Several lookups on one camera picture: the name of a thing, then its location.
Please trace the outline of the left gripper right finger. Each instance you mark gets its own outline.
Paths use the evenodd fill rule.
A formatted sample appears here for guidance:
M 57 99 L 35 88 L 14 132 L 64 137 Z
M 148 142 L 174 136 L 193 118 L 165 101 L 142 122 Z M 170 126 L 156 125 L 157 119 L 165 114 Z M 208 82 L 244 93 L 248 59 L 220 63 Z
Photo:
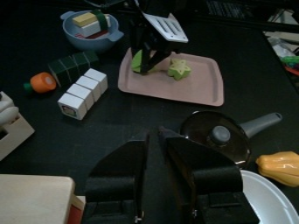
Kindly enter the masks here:
M 158 128 L 157 136 L 180 211 L 178 224 L 257 224 L 234 163 L 165 127 Z

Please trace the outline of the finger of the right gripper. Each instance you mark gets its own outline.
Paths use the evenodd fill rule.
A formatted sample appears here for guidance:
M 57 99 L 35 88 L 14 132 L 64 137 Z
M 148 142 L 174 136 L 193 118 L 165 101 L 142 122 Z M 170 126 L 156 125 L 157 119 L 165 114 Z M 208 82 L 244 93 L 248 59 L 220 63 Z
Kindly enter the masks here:
M 141 74 L 145 74 L 150 70 L 149 59 L 150 59 L 150 51 L 141 50 L 140 51 L 140 73 Z
M 168 52 L 158 52 L 153 51 L 150 52 L 150 58 L 149 58 L 149 71 L 150 72 L 158 72 L 165 71 L 170 65 L 170 54 Z

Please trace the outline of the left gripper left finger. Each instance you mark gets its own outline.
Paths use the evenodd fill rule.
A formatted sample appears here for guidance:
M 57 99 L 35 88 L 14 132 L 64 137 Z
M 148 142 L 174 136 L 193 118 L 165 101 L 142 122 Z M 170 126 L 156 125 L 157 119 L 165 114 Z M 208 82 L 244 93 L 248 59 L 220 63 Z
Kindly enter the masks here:
M 85 184 L 81 224 L 141 224 L 149 135 L 138 134 L 104 156 Z

